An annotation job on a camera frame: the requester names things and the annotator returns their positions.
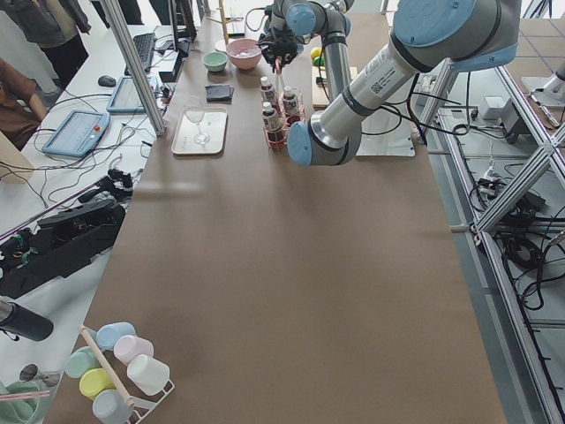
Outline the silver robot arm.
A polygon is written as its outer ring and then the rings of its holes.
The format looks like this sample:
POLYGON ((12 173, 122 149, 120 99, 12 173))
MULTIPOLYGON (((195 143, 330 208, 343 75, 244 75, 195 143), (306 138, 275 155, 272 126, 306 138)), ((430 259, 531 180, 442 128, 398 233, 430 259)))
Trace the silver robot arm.
POLYGON ((388 44, 334 100, 307 122, 291 126, 290 158, 297 164, 341 165, 359 148, 362 123, 417 73, 450 60, 454 72, 511 62, 517 49, 518 1, 402 1, 388 44))
POLYGON ((320 37, 328 98, 333 101, 351 81, 347 35, 351 23, 345 12, 352 1, 274 1, 258 45, 273 70, 290 64, 298 47, 320 37))

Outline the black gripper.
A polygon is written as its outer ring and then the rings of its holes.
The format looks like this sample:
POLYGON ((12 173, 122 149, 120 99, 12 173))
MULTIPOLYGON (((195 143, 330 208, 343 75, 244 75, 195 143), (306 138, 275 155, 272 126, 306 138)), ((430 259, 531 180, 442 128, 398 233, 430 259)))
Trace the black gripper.
POLYGON ((271 66, 290 64, 293 59, 302 53, 302 45, 298 43, 295 35, 289 29, 269 29, 261 34, 257 41, 262 56, 271 66))

